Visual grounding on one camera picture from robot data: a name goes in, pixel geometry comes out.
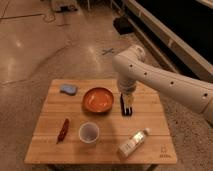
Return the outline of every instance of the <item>bowl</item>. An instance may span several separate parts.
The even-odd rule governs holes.
[[[86,92],[83,108],[92,113],[106,113],[114,103],[113,94],[106,88],[96,87]]]

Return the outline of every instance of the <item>concrete floor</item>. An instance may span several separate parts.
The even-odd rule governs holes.
[[[115,78],[112,57],[139,40],[120,36],[112,26],[117,14],[104,3],[78,12],[55,14],[48,1],[0,0],[0,16],[44,14],[0,20],[0,170],[48,171],[25,165],[24,157],[48,86],[55,78]],[[114,48],[115,53],[102,55]],[[160,67],[147,51],[147,63]],[[160,95],[178,163],[156,170],[213,170],[213,131],[201,115]],[[69,166],[65,170],[142,170],[140,165]]]

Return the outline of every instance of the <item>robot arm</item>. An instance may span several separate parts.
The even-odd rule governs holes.
[[[131,94],[136,81],[164,93],[189,109],[204,114],[213,124],[213,84],[192,79],[147,65],[145,51],[133,45],[113,59],[113,66],[119,73],[118,89],[122,94]]]

